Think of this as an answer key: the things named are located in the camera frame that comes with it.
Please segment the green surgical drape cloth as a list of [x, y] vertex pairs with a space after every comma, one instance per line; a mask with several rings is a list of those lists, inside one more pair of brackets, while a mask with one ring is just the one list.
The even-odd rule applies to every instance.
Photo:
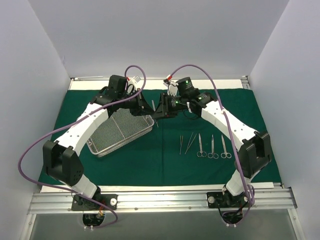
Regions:
[[[75, 121], [85, 110], [97, 90], [69, 90], [59, 111], [55, 129]], [[252, 90], [219, 89], [222, 105], [243, 123], [255, 130], [266, 131], [266, 125]], [[223, 152], [222, 133], [209, 122], [191, 114], [180, 113], [175, 118], [161, 119], [150, 132], [103, 156], [96, 157], [85, 145], [79, 159], [84, 174], [99, 186], [187, 186], [226, 184], [235, 171], [235, 157], [213, 159], [197, 157], [198, 133], [202, 148], [211, 152]], [[191, 134], [196, 134], [187, 149]], [[180, 136], [183, 136], [180, 154]], [[258, 173], [253, 182], [282, 182], [274, 157]]]

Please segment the steel tweezers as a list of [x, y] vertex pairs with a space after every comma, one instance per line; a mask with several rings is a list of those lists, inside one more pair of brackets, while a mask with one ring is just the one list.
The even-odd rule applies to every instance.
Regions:
[[180, 138], [179, 138], [179, 155], [182, 154], [183, 139], [184, 139], [184, 136], [183, 136], [183, 135], [180, 135]]
[[193, 144], [195, 138], [196, 138], [196, 134], [192, 133], [190, 138], [189, 138], [189, 141], [188, 141], [188, 144], [187, 144], [187, 147], [186, 147], [186, 150], [185, 150], [184, 154], [186, 154], [188, 152], [188, 150], [190, 149], [191, 145]]

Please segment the steel scalpel handle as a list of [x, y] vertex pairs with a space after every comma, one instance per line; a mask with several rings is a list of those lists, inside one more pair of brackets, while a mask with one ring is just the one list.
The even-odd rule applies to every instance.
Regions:
[[[151, 100], [151, 103], [152, 103], [153, 111], [154, 111], [154, 113], [156, 113], [156, 106], [155, 106], [155, 102], [154, 102], [154, 100], [153, 100], [153, 99]], [[153, 118], [153, 120], [154, 120], [154, 122], [155, 122], [155, 124], [156, 124], [157, 128], [159, 128], [158, 121], [157, 121], [154, 117], [152, 117], [152, 118]]]

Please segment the steel surgical scissors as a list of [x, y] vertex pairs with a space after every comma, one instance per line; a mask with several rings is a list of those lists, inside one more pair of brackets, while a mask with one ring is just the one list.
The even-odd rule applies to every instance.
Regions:
[[211, 152], [207, 154], [207, 157], [210, 159], [218, 159], [219, 155], [215, 152], [215, 141], [214, 141], [214, 135], [211, 135]]

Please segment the small steel scissors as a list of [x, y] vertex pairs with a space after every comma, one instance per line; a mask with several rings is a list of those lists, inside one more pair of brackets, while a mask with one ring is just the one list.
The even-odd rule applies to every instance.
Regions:
[[203, 151], [202, 137], [200, 133], [198, 134], [198, 144], [199, 144], [199, 151], [197, 152], [197, 157], [205, 158], [207, 156], [207, 153]]

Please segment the steel mesh instrument tray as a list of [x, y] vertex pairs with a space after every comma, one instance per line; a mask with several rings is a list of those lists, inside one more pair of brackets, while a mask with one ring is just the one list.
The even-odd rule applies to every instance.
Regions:
[[86, 144], [101, 158], [149, 133], [154, 124], [150, 115], [133, 116], [129, 109], [121, 108], [95, 130]]

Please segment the steel forceps clamp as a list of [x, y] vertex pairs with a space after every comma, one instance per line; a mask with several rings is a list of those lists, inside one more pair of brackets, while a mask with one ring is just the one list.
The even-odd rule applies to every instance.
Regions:
[[220, 154], [222, 159], [230, 159], [232, 157], [232, 154], [227, 152], [227, 147], [226, 147], [226, 143], [225, 143], [225, 139], [224, 136], [221, 135], [221, 143], [222, 143], [222, 148], [223, 148], [223, 152]]

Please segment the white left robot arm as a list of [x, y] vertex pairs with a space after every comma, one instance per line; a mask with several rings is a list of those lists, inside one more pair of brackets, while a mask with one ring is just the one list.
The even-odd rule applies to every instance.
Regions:
[[79, 159], [81, 151], [97, 128], [119, 109], [129, 109], [133, 116], [151, 115], [153, 109], [145, 101], [138, 86], [141, 78], [112, 75], [87, 104], [76, 122], [56, 140], [48, 140], [42, 148], [45, 173], [83, 195], [83, 204], [90, 210], [100, 206], [99, 188], [84, 174]]

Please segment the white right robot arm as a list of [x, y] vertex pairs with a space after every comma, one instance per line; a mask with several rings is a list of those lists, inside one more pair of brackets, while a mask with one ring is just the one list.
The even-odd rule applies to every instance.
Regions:
[[211, 123], [235, 147], [235, 171], [222, 193], [223, 203], [234, 206], [248, 190], [251, 180], [272, 160], [271, 139], [267, 131], [258, 132], [222, 107], [216, 95], [195, 88], [189, 77], [177, 82], [165, 80], [167, 92], [162, 93], [153, 119], [174, 118], [189, 111]]

